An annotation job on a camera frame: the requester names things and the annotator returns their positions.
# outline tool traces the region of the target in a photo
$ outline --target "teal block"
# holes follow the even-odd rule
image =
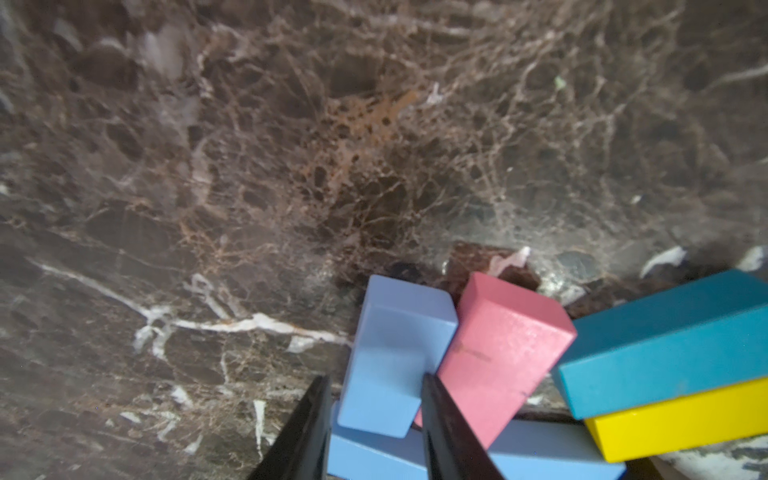
[[[574,325],[552,377],[577,419],[768,376],[768,284],[739,270]]]

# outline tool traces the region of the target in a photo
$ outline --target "wooden block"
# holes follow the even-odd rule
[[[609,462],[768,433],[768,377],[584,423]]]
[[[583,425],[511,420],[489,455],[509,480],[615,480],[623,463],[603,460]]]
[[[552,377],[577,419],[768,375],[768,284],[739,270],[575,325]]]
[[[341,426],[402,438],[458,326],[442,290],[373,275],[339,407]]]
[[[624,464],[602,459],[582,425],[512,420],[489,455],[508,480],[615,480],[624,471]],[[394,439],[334,422],[328,473],[347,480],[427,480],[422,433],[412,429]]]
[[[438,377],[488,448],[576,331],[558,302],[478,272],[462,294],[458,317]]]
[[[333,409],[328,473],[346,480],[427,480],[422,433],[410,429],[396,439],[347,429]]]

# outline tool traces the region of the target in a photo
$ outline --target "light blue block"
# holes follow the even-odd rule
[[[490,456],[507,480],[615,480],[624,463],[603,460],[582,425],[512,420]],[[334,421],[328,473],[346,480],[427,480],[422,434],[403,439],[345,429]]]
[[[583,425],[511,420],[488,450],[507,480],[615,480],[624,463],[608,463]]]
[[[373,275],[346,370],[339,424],[402,438],[458,327],[447,292]]]
[[[768,376],[768,283],[739,270],[574,325],[552,377],[577,419]]]
[[[328,473],[346,480],[427,480],[422,434],[410,429],[402,439],[345,429],[333,407]]]

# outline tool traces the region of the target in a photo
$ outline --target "rectangular block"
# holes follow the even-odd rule
[[[623,463],[608,463],[583,425],[511,420],[488,450],[508,480],[615,480]]]
[[[450,295],[373,275],[339,407],[341,426],[402,438],[458,326]]]
[[[427,480],[422,433],[410,429],[396,439],[347,429],[333,408],[328,473],[346,480]]]
[[[512,420],[489,452],[507,480],[615,480],[624,464],[602,459],[582,425]],[[333,423],[328,473],[346,480],[427,480],[422,434],[403,439]]]
[[[609,462],[768,433],[768,377],[584,423]]]
[[[562,306],[474,272],[438,377],[487,449],[576,337]],[[421,416],[416,417],[421,425]]]
[[[552,377],[577,419],[768,375],[768,284],[739,270],[575,325]]]

